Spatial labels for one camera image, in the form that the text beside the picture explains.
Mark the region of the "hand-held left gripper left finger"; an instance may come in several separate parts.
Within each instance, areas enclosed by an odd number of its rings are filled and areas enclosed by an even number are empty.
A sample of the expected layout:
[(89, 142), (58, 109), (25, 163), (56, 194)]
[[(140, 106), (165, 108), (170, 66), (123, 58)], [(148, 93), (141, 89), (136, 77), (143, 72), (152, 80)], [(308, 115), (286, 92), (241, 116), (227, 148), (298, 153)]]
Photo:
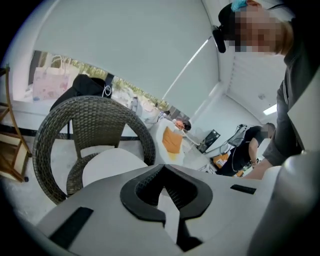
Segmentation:
[(79, 207), (93, 212), (69, 247), (79, 256), (178, 256), (181, 249), (162, 223), (144, 221), (122, 204), (120, 192), (129, 180), (153, 169), (135, 169), (97, 180), (56, 205), (37, 224), (46, 236), (52, 235)]

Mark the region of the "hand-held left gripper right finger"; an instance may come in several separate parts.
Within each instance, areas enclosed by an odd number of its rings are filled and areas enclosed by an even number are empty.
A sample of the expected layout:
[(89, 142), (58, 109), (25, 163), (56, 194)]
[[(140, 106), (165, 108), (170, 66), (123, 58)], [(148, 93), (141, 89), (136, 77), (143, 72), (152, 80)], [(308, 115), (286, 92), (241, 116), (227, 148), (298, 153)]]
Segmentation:
[(164, 180), (192, 198), (195, 218), (182, 219), (175, 243), (163, 256), (248, 256), (255, 228), (262, 217), (263, 180), (208, 174), (178, 165), (164, 165)]

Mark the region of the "dark wicker chair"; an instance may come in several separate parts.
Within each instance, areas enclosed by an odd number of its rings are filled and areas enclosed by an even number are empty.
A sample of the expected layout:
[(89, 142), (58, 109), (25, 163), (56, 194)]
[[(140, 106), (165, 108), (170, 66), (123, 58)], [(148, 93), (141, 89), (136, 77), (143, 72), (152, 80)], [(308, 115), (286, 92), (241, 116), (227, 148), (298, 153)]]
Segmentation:
[[(77, 160), (71, 168), (63, 192), (55, 181), (51, 167), (51, 152), (57, 135), (72, 123), (72, 138)], [(150, 132), (129, 108), (110, 98), (77, 96), (58, 104), (45, 117), (33, 142), (32, 162), (36, 179), (45, 195), (56, 205), (83, 188), (83, 171), (96, 153), (82, 156), (81, 151), (96, 146), (119, 146), (125, 125), (139, 138), (144, 163), (156, 160), (156, 148)]]

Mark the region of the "person's right forearm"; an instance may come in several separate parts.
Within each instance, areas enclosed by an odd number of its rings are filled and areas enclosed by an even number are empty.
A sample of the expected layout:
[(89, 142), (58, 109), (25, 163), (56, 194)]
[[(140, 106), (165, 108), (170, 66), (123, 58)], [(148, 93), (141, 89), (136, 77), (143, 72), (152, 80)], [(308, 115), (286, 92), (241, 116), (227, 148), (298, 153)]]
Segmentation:
[(263, 159), (254, 166), (252, 171), (247, 174), (244, 179), (261, 180), (265, 172), (272, 167), (273, 165), (267, 159)]

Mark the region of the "orange white carton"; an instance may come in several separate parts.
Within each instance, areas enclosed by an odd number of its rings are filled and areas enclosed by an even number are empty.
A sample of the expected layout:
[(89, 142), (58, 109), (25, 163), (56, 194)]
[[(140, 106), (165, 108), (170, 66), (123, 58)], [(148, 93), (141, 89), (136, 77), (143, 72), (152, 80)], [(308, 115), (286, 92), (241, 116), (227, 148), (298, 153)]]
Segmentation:
[(224, 164), (228, 161), (229, 156), (229, 153), (219, 154), (213, 157), (212, 162), (218, 169), (221, 169), (224, 166)]

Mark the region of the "black flat panel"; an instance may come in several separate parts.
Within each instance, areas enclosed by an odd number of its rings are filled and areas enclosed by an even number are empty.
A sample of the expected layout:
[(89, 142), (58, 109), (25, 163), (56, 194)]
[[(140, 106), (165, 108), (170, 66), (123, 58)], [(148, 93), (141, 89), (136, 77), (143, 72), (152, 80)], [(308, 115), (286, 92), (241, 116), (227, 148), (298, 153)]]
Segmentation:
[(198, 150), (203, 154), (220, 137), (220, 134), (214, 129), (202, 140)]

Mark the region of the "orange pillow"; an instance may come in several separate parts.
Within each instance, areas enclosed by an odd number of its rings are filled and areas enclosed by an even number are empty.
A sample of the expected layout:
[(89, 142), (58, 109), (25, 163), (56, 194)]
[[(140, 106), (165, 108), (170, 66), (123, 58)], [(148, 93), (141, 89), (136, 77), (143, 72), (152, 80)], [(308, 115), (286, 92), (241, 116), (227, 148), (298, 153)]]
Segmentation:
[(170, 130), (167, 126), (162, 137), (162, 144), (165, 149), (172, 154), (179, 154), (183, 136)]

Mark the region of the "wooden shelf rack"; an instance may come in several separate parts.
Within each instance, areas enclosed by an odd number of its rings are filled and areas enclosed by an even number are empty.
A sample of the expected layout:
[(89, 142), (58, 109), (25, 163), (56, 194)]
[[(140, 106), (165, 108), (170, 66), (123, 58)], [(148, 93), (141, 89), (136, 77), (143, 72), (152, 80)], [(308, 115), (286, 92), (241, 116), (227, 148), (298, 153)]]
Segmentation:
[(10, 99), (9, 89), (10, 67), (0, 68), (0, 77), (5, 76), (5, 99), (0, 102), (0, 124), (9, 115), (13, 124), (13, 132), (0, 131), (0, 176), (20, 183), (27, 183), (25, 175), (28, 159), (32, 153), (17, 125)]

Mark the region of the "white tote bag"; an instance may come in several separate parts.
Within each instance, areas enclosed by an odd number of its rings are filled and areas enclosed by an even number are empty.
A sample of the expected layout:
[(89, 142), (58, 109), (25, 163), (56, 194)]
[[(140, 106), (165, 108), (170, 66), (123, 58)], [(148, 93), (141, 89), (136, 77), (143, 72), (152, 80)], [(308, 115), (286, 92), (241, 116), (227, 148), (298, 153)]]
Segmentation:
[(141, 115), (139, 118), (145, 124), (155, 124), (158, 121), (159, 114), (160, 110), (157, 107), (148, 105), (147, 108), (145, 108), (144, 106), (142, 107)]

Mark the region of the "rectangular ceiling light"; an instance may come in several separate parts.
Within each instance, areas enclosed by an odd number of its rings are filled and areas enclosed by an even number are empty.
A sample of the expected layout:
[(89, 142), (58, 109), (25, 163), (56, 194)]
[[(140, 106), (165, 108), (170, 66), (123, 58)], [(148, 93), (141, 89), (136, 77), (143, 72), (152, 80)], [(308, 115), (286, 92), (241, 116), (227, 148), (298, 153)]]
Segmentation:
[(276, 112), (277, 112), (277, 104), (274, 104), (263, 111), (264, 115), (266, 115), (266, 116), (269, 116), (269, 115), (276, 113)]

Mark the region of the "black jacket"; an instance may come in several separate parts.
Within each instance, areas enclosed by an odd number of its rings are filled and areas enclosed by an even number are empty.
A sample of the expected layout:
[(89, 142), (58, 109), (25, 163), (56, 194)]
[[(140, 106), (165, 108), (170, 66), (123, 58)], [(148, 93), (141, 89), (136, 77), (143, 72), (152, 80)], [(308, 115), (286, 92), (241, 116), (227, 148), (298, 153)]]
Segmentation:
[(72, 86), (54, 102), (50, 111), (62, 102), (80, 96), (101, 96), (110, 99), (112, 97), (112, 86), (101, 78), (79, 74), (74, 79)]

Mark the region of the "pale pink gift bag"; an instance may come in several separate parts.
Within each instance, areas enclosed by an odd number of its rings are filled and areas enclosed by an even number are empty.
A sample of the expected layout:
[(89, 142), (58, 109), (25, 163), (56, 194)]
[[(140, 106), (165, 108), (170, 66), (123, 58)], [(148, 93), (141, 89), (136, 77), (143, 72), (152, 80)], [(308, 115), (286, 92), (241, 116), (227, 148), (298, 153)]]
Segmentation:
[(65, 59), (55, 55), (49, 65), (36, 67), (32, 85), (32, 101), (56, 100), (68, 89), (70, 73)]

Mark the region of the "grey roller blind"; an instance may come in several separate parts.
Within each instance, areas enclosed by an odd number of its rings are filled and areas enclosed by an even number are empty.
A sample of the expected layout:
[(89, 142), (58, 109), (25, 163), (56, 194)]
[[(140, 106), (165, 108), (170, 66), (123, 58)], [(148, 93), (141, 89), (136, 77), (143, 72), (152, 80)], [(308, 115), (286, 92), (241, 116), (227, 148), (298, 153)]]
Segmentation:
[(101, 68), (192, 117), (219, 81), (201, 0), (59, 0), (35, 49)]

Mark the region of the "person's grey shirt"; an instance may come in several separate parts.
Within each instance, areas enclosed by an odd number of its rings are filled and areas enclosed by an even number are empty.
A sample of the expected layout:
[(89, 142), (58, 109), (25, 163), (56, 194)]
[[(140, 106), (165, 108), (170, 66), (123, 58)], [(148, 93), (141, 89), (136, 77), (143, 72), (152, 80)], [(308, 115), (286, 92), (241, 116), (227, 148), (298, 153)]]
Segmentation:
[(303, 27), (294, 18), (290, 22), (293, 29), (293, 45), (284, 57), (286, 70), (277, 91), (277, 127), (263, 157), (272, 165), (280, 166), (284, 161), (304, 149), (302, 140), (288, 116), (313, 79), (320, 61), (312, 53), (311, 42), (305, 38)]

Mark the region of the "teal hair clip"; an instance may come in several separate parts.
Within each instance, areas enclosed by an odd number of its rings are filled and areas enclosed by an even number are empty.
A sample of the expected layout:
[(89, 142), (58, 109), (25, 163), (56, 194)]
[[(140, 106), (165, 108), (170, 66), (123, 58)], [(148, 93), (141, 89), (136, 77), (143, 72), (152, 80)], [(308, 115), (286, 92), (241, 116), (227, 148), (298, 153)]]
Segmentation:
[(247, 4), (247, 0), (234, 0), (234, 1), (231, 3), (230, 9), (231, 9), (233, 12), (237, 12), (238, 10), (240, 10), (241, 8), (246, 7), (247, 5), (248, 5), (248, 4)]

